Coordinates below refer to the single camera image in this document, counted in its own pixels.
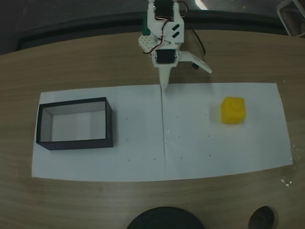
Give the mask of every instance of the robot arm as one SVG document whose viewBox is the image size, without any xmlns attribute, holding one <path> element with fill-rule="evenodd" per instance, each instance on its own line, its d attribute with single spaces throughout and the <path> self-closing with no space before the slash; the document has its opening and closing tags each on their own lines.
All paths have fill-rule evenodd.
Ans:
<svg viewBox="0 0 305 229">
<path fill-rule="evenodd" d="M 190 52 L 181 52 L 184 43 L 184 21 L 176 0 L 148 0 L 147 27 L 150 35 L 142 35 L 139 45 L 152 58 L 154 67 L 159 68 L 160 85 L 166 89 L 171 69 L 179 61 L 193 62 L 211 73 L 211 68 Z"/>
</svg>

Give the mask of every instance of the green part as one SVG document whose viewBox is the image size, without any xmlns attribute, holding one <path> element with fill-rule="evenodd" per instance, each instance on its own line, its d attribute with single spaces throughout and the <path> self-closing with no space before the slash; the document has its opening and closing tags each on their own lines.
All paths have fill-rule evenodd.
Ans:
<svg viewBox="0 0 305 229">
<path fill-rule="evenodd" d="M 149 28 L 147 26 L 147 13 L 145 13 L 143 16 L 142 34 L 144 36 L 148 36 L 151 34 L 151 31 L 149 30 Z"/>
</svg>

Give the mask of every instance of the black box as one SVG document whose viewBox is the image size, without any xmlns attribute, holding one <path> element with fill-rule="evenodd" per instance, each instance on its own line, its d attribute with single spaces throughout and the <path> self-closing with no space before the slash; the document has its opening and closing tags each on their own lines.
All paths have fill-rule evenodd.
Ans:
<svg viewBox="0 0 305 229">
<path fill-rule="evenodd" d="M 40 104 L 36 143 L 49 150 L 113 147 L 107 98 Z"/>
</svg>

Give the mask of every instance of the dark floor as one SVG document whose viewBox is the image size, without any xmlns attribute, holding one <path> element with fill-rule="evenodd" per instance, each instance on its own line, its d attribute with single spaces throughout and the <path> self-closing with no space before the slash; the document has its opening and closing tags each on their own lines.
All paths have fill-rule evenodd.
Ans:
<svg viewBox="0 0 305 229">
<path fill-rule="evenodd" d="M 191 10 L 244 12 L 277 17 L 282 0 L 185 0 Z M 48 25 L 127 12 L 141 12 L 147 0 L 0 1 L 0 53 L 11 52 L 15 34 Z"/>
</svg>

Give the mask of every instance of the black round base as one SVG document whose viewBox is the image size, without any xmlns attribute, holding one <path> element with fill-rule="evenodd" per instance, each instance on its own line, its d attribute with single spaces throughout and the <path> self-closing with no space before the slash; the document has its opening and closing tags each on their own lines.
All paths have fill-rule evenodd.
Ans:
<svg viewBox="0 0 305 229">
<path fill-rule="evenodd" d="M 180 208 L 148 210 L 135 218 L 127 229 L 204 229 L 199 219 Z"/>
</svg>

